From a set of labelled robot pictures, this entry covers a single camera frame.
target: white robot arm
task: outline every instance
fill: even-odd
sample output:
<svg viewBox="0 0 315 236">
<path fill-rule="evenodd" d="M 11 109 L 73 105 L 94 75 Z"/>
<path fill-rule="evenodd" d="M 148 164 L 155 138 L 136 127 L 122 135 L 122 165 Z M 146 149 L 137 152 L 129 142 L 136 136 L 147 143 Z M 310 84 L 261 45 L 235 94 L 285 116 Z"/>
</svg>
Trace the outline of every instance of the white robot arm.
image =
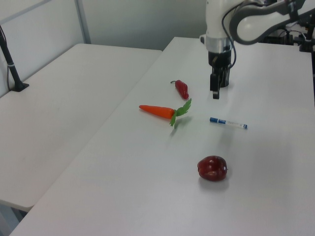
<svg viewBox="0 0 315 236">
<path fill-rule="evenodd" d="M 265 4 L 262 0 L 207 0 L 207 32 L 203 41 L 212 66 L 210 90 L 219 99 L 220 88 L 229 83 L 233 41 L 249 45 L 300 17 L 315 13 L 315 0 L 283 0 Z"/>
</svg>

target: red chili pepper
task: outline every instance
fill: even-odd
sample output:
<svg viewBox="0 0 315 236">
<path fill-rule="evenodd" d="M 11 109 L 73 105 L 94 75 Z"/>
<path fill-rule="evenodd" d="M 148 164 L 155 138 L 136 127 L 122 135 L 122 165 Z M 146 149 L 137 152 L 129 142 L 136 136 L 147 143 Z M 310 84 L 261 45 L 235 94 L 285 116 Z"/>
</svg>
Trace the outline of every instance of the red chili pepper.
<svg viewBox="0 0 315 236">
<path fill-rule="evenodd" d="M 180 81 L 180 80 L 174 80 L 171 82 L 174 83 L 175 82 L 175 88 L 177 89 L 177 91 L 179 92 L 179 94 L 182 96 L 183 99 L 188 99 L 189 95 L 188 95 L 188 87 L 187 84 L 185 84 L 184 82 Z"/>
</svg>

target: wall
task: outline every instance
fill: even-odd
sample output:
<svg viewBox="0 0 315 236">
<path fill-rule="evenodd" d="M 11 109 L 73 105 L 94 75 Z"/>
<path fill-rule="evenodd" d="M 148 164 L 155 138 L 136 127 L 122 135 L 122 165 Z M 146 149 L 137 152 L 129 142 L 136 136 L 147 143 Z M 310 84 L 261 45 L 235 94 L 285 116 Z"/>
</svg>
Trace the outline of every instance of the wall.
<svg viewBox="0 0 315 236">
<path fill-rule="evenodd" d="M 34 9 L 50 0 L 0 0 L 0 23 Z"/>
<path fill-rule="evenodd" d="M 77 43 L 83 43 L 75 0 L 52 0 L 1 24 L 22 81 Z M 0 51 L 0 97 L 8 92 Z M 14 86 L 10 75 L 10 85 Z"/>
<path fill-rule="evenodd" d="M 78 0 L 87 42 L 163 50 L 206 32 L 205 0 Z"/>
</svg>

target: orange carrot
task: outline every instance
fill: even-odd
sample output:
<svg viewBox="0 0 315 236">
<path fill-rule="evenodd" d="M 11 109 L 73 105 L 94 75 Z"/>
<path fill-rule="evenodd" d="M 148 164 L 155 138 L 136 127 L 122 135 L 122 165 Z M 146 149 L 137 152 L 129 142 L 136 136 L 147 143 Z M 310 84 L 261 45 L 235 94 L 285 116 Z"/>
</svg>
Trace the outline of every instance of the orange carrot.
<svg viewBox="0 0 315 236">
<path fill-rule="evenodd" d="M 184 106 L 180 107 L 177 110 L 168 107 L 156 107 L 156 106 L 148 106 L 148 105 L 140 105 L 139 108 L 143 111 L 151 113 L 153 115 L 171 119 L 170 125 L 175 127 L 176 117 L 180 117 L 188 112 L 188 109 L 191 105 L 191 99 L 189 99 Z"/>
<path fill-rule="evenodd" d="M 172 119 L 172 116 L 175 113 L 174 109 L 168 108 L 168 107 L 140 105 L 139 108 L 142 109 L 143 111 L 149 112 L 153 115 L 167 118 L 167 119 Z"/>
</svg>

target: pen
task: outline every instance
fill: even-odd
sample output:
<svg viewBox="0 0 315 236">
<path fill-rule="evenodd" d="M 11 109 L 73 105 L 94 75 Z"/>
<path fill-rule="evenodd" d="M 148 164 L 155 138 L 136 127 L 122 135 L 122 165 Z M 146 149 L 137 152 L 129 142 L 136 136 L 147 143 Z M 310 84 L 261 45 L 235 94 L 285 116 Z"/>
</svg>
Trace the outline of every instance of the pen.
<svg viewBox="0 0 315 236">
<path fill-rule="evenodd" d="M 217 118 L 213 118 L 213 117 L 210 117 L 210 122 L 247 129 L 246 124 L 238 124 L 238 123 L 234 123 L 234 122 L 230 122 L 230 121 L 226 121 L 226 120 L 222 120 L 222 119 L 217 119 Z"/>
</svg>

